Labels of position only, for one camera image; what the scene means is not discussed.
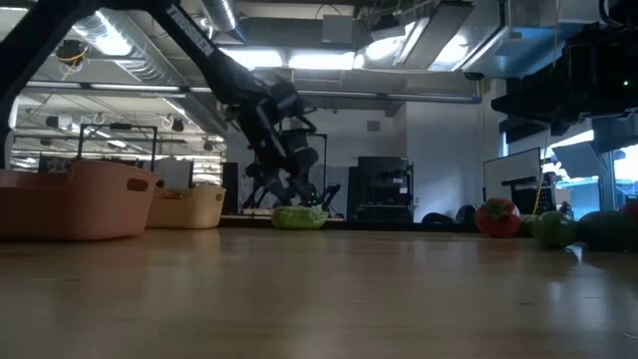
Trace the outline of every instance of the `red tomato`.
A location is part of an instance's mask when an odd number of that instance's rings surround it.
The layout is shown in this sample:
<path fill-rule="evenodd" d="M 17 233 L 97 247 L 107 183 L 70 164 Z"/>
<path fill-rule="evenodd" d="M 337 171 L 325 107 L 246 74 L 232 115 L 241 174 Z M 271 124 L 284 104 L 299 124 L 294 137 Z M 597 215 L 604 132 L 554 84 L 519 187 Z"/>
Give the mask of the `red tomato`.
<path fill-rule="evenodd" d="M 638 199 L 626 202 L 619 210 L 638 224 Z"/>
<path fill-rule="evenodd" d="M 518 232 L 520 212 L 507 199 L 488 199 L 476 214 L 477 227 L 492 238 L 509 238 Z"/>

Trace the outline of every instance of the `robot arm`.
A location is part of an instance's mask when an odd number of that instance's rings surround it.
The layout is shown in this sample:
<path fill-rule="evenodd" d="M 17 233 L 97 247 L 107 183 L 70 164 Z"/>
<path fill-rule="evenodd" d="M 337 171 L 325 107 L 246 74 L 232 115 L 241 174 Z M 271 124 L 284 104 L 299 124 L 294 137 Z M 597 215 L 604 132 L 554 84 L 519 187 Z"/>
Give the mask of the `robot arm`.
<path fill-rule="evenodd" d="M 155 18 L 199 68 L 217 99 L 234 109 L 265 177 L 272 179 L 284 169 L 297 179 L 307 171 L 297 159 L 294 144 L 288 144 L 275 128 L 286 118 L 310 124 L 294 86 L 284 81 L 268 86 L 256 79 L 206 37 L 179 0 L 38 1 L 0 44 L 0 66 L 11 69 L 0 77 L 2 118 L 8 118 L 15 98 L 72 26 L 103 7 L 143 10 Z"/>

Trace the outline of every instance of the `table surface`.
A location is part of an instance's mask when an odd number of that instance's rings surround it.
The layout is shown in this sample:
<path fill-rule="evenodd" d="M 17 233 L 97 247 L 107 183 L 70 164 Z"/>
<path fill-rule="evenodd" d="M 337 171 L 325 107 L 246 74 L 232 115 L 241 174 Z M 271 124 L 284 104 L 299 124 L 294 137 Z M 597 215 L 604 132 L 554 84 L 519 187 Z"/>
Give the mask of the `table surface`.
<path fill-rule="evenodd" d="M 638 258 L 528 239 L 148 231 L 0 244 L 0 358 L 638 358 Z"/>

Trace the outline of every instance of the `plastic basket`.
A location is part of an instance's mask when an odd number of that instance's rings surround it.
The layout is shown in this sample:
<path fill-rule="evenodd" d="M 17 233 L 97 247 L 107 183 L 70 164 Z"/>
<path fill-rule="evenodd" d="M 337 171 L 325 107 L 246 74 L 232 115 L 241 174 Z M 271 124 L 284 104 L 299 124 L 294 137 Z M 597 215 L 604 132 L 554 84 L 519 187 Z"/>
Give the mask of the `plastic basket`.
<path fill-rule="evenodd" d="M 93 240 L 139 235 L 160 178 L 78 161 L 67 175 L 0 171 L 0 238 Z"/>
<path fill-rule="evenodd" d="M 216 185 L 200 185 L 192 189 L 158 188 L 151 205 L 147 227 L 217 227 L 225 193 L 226 189 Z"/>

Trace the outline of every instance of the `handle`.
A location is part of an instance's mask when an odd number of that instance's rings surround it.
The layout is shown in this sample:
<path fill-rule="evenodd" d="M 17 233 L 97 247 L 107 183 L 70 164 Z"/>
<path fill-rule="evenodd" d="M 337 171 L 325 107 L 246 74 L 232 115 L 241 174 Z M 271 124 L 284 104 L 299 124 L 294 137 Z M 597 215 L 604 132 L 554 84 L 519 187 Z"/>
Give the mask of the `handle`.
<path fill-rule="evenodd" d="M 127 180 L 127 190 L 145 192 L 149 189 L 149 182 L 143 179 Z"/>

